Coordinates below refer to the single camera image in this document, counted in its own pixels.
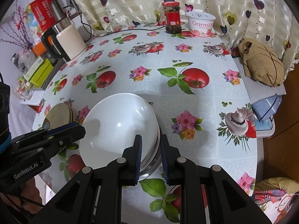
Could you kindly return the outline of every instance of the glass jar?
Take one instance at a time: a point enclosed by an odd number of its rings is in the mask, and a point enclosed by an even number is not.
[[[166,32],[169,34],[180,34],[182,32],[179,5],[179,2],[162,2],[166,17]]]

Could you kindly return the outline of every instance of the white plastic container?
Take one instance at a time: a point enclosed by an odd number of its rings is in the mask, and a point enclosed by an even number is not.
[[[188,22],[190,26],[191,32],[198,37],[209,37],[214,20],[216,19],[215,16],[209,13],[204,12],[187,12],[186,16],[188,17]]]

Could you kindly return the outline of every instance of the blue wristband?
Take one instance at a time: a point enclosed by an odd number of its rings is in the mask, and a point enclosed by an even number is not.
[[[5,149],[9,146],[11,141],[11,133],[9,133],[5,142],[0,145],[0,154],[5,151]]]

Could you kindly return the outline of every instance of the table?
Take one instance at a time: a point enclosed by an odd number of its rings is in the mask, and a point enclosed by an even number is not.
[[[93,40],[79,60],[63,65],[55,75],[33,129],[41,127],[45,115],[58,103],[71,105],[81,124],[105,97],[135,93],[150,102],[165,125],[170,144],[182,156],[206,167],[219,164],[252,195],[257,141],[241,76],[213,31],[208,38],[198,38],[183,28],[181,35],[167,34],[161,28],[120,31]],[[246,117],[237,117],[237,108]],[[84,166],[76,148],[53,157],[52,166],[41,173],[54,192]],[[179,221],[180,198],[171,199],[174,188],[165,185],[162,172],[160,167],[136,187],[123,188],[123,222]],[[161,209],[162,200],[168,201],[168,214]]]

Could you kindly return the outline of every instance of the blue cloth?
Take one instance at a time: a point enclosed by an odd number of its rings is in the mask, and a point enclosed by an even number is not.
[[[9,146],[11,141],[11,133],[9,133],[8,138],[5,142],[0,145],[0,154],[5,151],[5,149]]]
[[[266,121],[261,121],[255,118],[256,130],[271,130],[273,127],[271,120],[268,118]]]
[[[273,95],[265,99],[261,99],[252,104],[252,109],[255,111],[259,120],[266,121],[276,113],[281,103],[281,95]]]

